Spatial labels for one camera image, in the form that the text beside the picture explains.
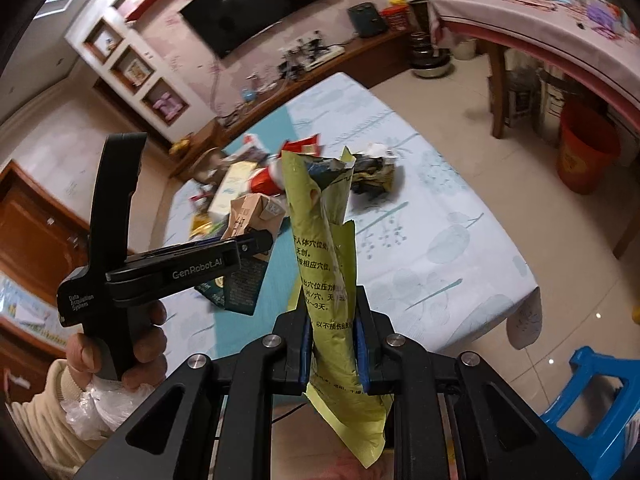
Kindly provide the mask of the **person left hand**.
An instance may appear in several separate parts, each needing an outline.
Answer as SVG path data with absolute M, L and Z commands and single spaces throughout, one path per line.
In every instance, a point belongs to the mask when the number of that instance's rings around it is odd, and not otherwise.
M 122 374 L 122 385 L 128 391 L 136 391 L 142 385 L 157 387 L 167 373 L 164 356 L 167 337 L 162 330 L 167 318 L 166 309 L 160 301 L 155 301 L 146 306 L 146 314 L 151 327 L 132 347 L 138 364 Z M 66 364 L 75 384 L 85 390 L 93 375 L 102 370 L 99 346 L 83 333 L 73 334 L 67 341 Z

